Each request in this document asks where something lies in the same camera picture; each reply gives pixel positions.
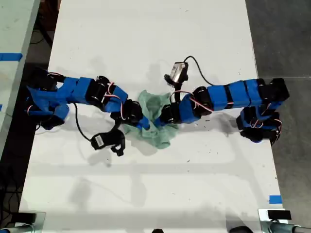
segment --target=crumpled cloth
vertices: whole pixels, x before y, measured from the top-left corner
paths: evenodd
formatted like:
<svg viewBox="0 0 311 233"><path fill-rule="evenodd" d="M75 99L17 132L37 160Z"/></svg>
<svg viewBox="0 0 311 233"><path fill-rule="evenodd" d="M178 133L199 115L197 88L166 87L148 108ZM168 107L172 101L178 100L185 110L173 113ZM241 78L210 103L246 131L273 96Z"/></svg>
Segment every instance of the crumpled cloth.
<svg viewBox="0 0 311 233"><path fill-rule="evenodd" d="M170 93L153 95L143 90L138 97L138 102L141 105L142 113L149 120L150 129L139 130L136 127L124 124L125 134L132 134L137 139L144 140L158 149L170 146L170 140L175 137L178 126L176 124L168 124L157 128L153 124L153 121L161 115L163 106L170 104L170 95Z"/></svg>

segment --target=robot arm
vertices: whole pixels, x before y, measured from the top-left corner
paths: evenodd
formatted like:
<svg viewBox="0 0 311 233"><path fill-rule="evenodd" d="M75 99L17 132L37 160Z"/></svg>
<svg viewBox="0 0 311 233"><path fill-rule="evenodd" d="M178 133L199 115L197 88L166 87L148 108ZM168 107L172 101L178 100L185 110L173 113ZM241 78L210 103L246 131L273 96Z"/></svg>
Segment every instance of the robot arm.
<svg viewBox="0 0 311 233"><path fill-rule="evenodd" d="M97 77L97 80L84 77L77 79L58 73L48 73L45 70L36 70L27 88L30 92L26 100L27 114L46 130L65 123L70 103L94 105L103 112L111 113L110 116L115 120L112 130L98 133L89 139L80 129L76 112L80 133L96 150L114 145L112 151L118 156L123 155L125 139L123 133L118 130L121 124L149 129L149 121L142 114L139 103L129 100L128 95L121 88L104 76Z"/></svg>
<svg viewBox="0 0 311 233"><path fill-rule="evenodd" d="M253 79L201 86L180 101L182 82L188 79L187 70L186 62L175 63L171 75L164 76L168 84L175 87L175 102L163 107L161 116L155 121L156 126L192 123L213 111L243 107L237 118L242 136L254 142L269 138L272 144L279 138L281 121L275 110L289 97L283 79L273 79L269 84L263 79Z"/></svg>

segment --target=concrete floor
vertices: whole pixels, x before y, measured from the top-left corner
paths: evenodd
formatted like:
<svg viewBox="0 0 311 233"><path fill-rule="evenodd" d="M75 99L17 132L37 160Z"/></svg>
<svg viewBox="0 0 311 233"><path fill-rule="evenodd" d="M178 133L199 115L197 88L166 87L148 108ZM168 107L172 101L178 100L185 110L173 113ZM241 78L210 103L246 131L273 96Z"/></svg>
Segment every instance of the concrete floor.
<svg viewBox="0 0 311 233"><path fill-rule="evenodd" d="M279 110L283 129L273 146L283 205L294 224L311 227L311 1L246 0L246 5L259 77L285 78L291 95ZM50 53L45 41L31 45L27 62L47 65Z"/></svg>

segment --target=white tabletop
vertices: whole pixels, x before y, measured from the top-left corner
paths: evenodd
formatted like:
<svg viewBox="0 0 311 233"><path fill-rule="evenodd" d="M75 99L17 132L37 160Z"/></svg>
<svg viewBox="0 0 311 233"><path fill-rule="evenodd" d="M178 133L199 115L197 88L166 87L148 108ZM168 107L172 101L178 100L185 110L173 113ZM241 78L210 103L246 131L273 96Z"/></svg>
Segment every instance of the white tabletop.
<svg viewBox="0 0 311 233"><path fill-rule="evenodd" d="M136 99L172 91L163 75L188 55L213 83L256 78L244 0L63 0L49 71L104 75ZM206 84L189 63L193 91ZM78 107L88 136L111 128L109 114ZM242 221L259 232L258 209L282 206L268 201L279 195L270 143L241 137L229 122L239 112L181 126L164 150L127 136L117 157L82 138L70 105L63 126L35 135L20 210L46 212L46 232L222 233Z"/></svg>

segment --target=blue tape strip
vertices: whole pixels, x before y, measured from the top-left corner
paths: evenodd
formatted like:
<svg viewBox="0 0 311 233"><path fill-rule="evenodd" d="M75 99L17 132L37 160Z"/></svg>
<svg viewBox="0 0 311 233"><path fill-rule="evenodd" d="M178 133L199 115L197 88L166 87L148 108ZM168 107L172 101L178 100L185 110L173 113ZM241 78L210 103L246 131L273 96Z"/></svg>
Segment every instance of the blue tape strip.
<svg viewBox="0 0 311 233"><path fill-rule="evenodd" d="M208 86L207 91L215 111L223 110L227 106L228 100L224 86Z"/></svg>
<svg viewBox="0 0 311 233"><path fill-rule="evenodd" d="M282 204L281 195L270 195L269 196L269 204Z"/></svg>
<svg viewBox="0 0 311 233"><path fill-rule="evenodd" d="M249 97L243 81L237 81L229 85L229 90L234 102L234 108L246 107L249 105Z"/></svg>
<svg viewBox="0 0 311 233"><path fill-rule="evenodd" d="M0 52L0 61L3 62L19 62L23 54L13 52Z"/></svg>

